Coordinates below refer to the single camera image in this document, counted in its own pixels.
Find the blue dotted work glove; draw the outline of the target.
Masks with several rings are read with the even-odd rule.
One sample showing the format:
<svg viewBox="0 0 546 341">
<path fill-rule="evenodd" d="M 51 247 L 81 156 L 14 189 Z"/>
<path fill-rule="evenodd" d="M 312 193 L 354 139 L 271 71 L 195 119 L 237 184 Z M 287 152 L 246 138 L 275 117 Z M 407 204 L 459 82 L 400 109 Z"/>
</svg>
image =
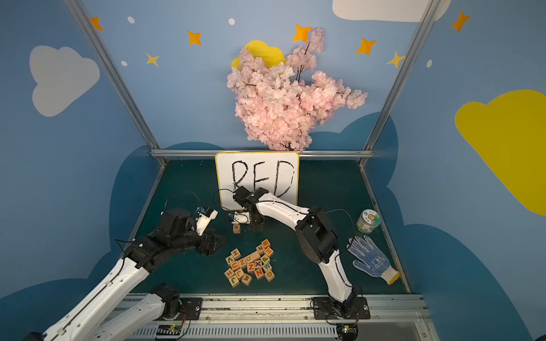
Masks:
<svg viewBox="0 0 546 341">
<path fill-rule="evenodd" d="M 353 266 L 369 276 L 381 278 L 388 285 L 400 278 L 399 271 L 368 235 L 350 238 L 347 251 L 355 257 Z"/>
</svg>

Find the wooden block pile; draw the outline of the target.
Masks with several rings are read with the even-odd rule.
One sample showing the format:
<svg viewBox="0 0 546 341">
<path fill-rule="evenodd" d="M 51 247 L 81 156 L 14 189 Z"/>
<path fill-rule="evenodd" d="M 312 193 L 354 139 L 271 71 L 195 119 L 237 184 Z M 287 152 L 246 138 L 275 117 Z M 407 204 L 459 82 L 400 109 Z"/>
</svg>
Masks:
<svg viewBox="0 0 546 341">
<path fill-rule="evenodd" d="M 232 288 L 243 284 L 249 286 L 254 280 L 264 279 L 271 282 L 276 279 L 272 266 L 274 250 L 268 239 L 261 241 L 253 252 L 242 255 L 239 249 L 233 249 L 225 258 L 227 269 L 223 272 Z"/>
</svg>

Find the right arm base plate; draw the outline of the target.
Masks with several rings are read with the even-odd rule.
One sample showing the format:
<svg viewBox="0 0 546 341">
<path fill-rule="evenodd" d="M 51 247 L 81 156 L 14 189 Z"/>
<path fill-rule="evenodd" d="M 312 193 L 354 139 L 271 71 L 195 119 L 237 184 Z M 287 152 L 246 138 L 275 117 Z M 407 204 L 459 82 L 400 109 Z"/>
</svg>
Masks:
<svg viewBox="0 0 546 341">
<path fill-rule="evenodd" d="M 371 318 L 368 301 L 355 297 L 340 303 L 331 297 L 314 297 L 310 308 L 316 320 L 369 320 Z"/>
</svg>

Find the aluminium front rail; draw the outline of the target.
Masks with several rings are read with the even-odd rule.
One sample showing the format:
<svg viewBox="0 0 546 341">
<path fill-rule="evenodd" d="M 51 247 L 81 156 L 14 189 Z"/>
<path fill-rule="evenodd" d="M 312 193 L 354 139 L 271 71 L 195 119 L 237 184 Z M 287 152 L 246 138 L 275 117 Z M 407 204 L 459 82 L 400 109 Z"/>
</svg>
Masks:
<svg viewBox="0 0 546 341">
<path fill-rule="evenodd" d="M 316 320 L 319 295 L 185 294 L 203 299 L 197 321 L 145 323 L 129 340 L 438 340 L 420 295 L 362 295 L 369 320 Z"/>
</svg>

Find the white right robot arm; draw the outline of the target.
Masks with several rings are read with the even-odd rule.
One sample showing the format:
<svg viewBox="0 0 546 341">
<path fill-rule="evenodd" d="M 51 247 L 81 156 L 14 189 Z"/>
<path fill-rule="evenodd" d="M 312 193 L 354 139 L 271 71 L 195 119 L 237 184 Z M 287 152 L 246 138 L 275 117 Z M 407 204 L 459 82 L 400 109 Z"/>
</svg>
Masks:
<svg viewBox="0 0 546 341">
<path fill-rule="evenodd" d="M 331 311 L 342 318 L 357 314 L 357 293 L 341 262 L 338 233 L 319 207 L 300 207 L 274 196 L 264 188 L 251 192 L 241 186 L 233 200 L 250 216 L 251 227 L 263 227 L 270 217 L 295 231 L 304 255 L 318 264 L 328 286 Z"/>
</svg>

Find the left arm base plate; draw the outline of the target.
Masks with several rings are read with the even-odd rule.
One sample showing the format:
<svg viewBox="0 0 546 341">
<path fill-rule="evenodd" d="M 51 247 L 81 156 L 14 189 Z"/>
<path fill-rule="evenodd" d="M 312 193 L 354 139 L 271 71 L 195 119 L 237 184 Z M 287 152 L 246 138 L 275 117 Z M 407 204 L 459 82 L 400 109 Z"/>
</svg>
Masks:
<svg viewBox="0 0 546 341">
<path fill-rule="evenodd" d="M 181 297 L 166 304 L 166 321 L 197 321 L 203 305 L 202 298 Z"/>
</svg>

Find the whiteboard with word RED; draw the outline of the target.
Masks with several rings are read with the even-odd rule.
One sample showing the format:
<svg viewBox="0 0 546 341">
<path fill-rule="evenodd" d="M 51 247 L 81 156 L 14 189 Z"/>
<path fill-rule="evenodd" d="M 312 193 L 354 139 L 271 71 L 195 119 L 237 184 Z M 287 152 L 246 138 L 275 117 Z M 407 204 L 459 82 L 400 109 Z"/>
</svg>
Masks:
<svg viewBox="0 0 546 341">
<path fill-rule="evenodd" d="M 223 152 L 215 157 L 220 204 L 225 210 L 241 210 L 233 199 L 239 188 L 253 192 L 264 188 L 291 204 L 298 201 L 299 155 L 286 152 Z"/>
</svg>

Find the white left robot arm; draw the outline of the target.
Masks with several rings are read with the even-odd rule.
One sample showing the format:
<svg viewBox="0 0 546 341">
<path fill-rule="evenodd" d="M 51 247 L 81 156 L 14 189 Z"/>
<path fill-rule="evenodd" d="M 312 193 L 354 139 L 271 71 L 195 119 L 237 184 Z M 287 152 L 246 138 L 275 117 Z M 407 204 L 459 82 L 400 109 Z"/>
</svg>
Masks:
<svg viewBox="0 0 546 341">
<path fill-rule="evenodd" d="M 162 213 L 159 225 L 130 242 L 109 274 L 78 305 L 44 332 L 30 332 L 24 339 L 89 340 L 122 299 L 173 254 L 215 254 L 227 238 L 207 226 L 205 217 L 194 220 L 184 209 Z"/>
</svg>

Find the pink cherry blossom tree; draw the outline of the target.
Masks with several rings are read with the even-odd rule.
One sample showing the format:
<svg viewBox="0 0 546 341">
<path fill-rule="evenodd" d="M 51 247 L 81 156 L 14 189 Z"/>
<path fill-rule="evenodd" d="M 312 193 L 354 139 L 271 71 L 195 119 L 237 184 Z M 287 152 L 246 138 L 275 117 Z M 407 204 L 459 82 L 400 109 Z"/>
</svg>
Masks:
<svg viewBox="0 0 546 341">
<path fill-rule="evenodd" d="M 311 145 L 312 129 L 343 107 L 364 106 L 368 97 L 317 70 L 324 30 L 307 31 L 307 37 L 300 38 L 302 44 L 273 65 L 250 47 L 242 48 L 227 77 L 227 88 L 235 94 L 235 116 L 247 139 L 272 151 L 304 151 Z"/>
</svg>

